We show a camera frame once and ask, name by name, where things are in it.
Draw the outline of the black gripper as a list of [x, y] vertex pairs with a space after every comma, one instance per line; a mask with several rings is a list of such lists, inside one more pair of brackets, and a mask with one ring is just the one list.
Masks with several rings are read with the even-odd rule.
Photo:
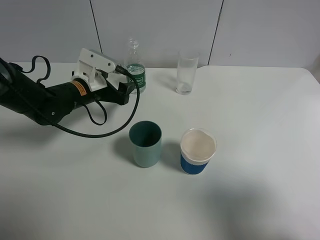
[[132, 83], [119, 83], [115, 78], [109, 78], [112, 73], [102, 69], [99, 72], [102, 84], [100, 90], [91, 92], [87, 84], [77, 78], [46, 88], [46, 91], [52, 95], [50, 102], [54, 107], [60, 107], [62, 110], [74, 110], [95, 101], [126, 105], [132, 92]]

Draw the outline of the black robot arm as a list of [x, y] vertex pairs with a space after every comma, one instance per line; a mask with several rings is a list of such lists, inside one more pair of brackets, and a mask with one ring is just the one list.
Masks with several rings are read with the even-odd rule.
[[120, 106], [129, 102], [129, 95], [134, 90], [134, 83], [119, 83], [115, 88], [110, 82], [106, 87], [90, 91], [88, 84], [77, 77], [51, 87], [45, 87], [42, 81], [51, 74], [51, 65], [44, 58], [47, 70], [43, 78], [37, 81], [27, 77], [21, 66], [12, 62], [0, 61], [0, 104], [16, 113], [25, 115], [39, 125], [59, 123], [73, 110], [90, 103], [115, 103]]

